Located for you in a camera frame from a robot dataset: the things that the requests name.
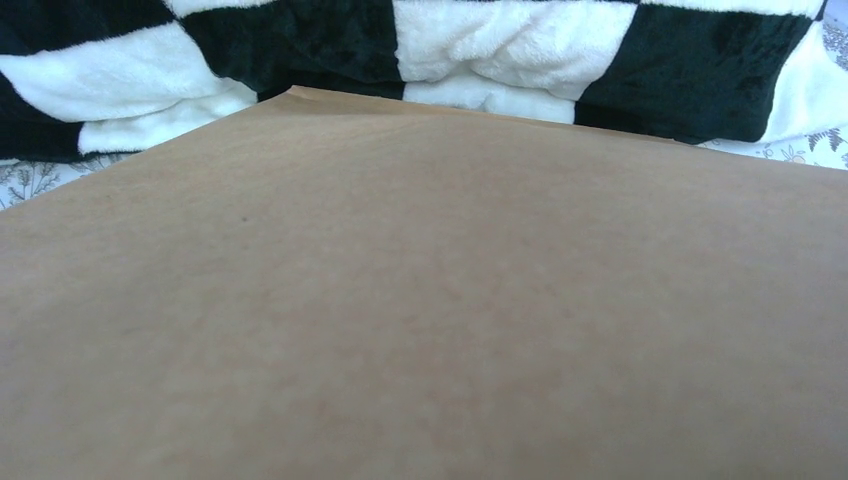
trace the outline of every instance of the brown paper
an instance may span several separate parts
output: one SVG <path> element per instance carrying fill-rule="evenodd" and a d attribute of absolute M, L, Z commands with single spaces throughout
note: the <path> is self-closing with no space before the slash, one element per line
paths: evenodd
<path fill-rule="evenodd" d="M 846 194 L 295 89 L 0 213 L 0 478 L 845 478 Z"/>

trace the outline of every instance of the black and white checkered blanket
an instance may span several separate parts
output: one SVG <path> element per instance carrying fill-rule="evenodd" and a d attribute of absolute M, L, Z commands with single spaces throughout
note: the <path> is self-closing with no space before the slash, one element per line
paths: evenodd
<path fill-rule="evenodd" d="M 816 101 L 848 85 L 819 65 L 824 3 L 3 0 L 0 158 L 141 151 L 293 84 L 690 143 L 778 139 L 848 123 L 848 104 Z"/>

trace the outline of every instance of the white fabric square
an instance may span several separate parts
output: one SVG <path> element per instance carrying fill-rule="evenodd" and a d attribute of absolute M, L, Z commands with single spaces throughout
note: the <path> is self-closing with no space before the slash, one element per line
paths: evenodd
<path fill-rule="evenodd" d="M 35 55 L 0 55 L 30 105 L 64 122 L 145 115 L 229 90 L 177 22 Z"/>
<path fill-rule="evenodd" d="M 461 108 L 556 123 L 574 123 L 574 102 L 540 89 L 504 85 L 469 70 L 437 82 L 412 82 L 403 92 L 406 102 Z"/>
<path fill-rule="evenodd" d="M 250 8 L 273 3 L 276 0 L 162 0 L 178 17 L 216 8 Z"/>
<path fill-rule="evenodd" d="M 636 5 L 596 0 L 394 0 L 405 82 L 461 69 L 577 100 L 606 72 Z"/>
<path fill-rule="evenodd" d="M 783 65 L 761 142 L 848 124 L 848 72 L 828 57 L 823 30 L 814 24 Z"/>
<path fill-rule="evenodd" d="M 182 100 L 148 115 L 87 122 L 80 131 L 79 153 L 147 150 L 256 104 L 253 90 L 237 82 L 231 86 L 224 93 Z"/>
<path fill-rule="evenodd" d="M 815 18 L 821 11 L 824 0 L 642 0 L 642 4 L 666 5 L 706 12 L 792 14 Z"/>

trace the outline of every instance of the bed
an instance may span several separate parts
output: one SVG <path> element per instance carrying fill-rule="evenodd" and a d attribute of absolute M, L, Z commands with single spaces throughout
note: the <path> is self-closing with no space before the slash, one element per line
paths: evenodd
<path fill-rule="evenodd" d="M 848 169 L 844 1 L 121 5 L 4 6 L 0 209 L 292 84 Z"/>

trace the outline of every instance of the white floral bedsheet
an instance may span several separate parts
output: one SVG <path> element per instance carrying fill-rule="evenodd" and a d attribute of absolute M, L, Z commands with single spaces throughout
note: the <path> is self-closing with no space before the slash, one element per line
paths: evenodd
<path fill-rule="evenodd" d="M 839 8 L 848 10 L 846 5 L 848 4 L 837 4 Z M 848 24 L 843 22 L 848 20 L 833 16 L 826 18 L 825 46 L 833 61 L 848 70 Z M 845 94 L 848 95 L 848 85 L 845 86 Z M 715 140 L 701 146 L 768 160 L 848 170 L 848 125 L 779 143 L 750 144 Z M 98 172 L 123 158 L 104 157 L 76 165 L 0 162 L 0 210 Z"/>

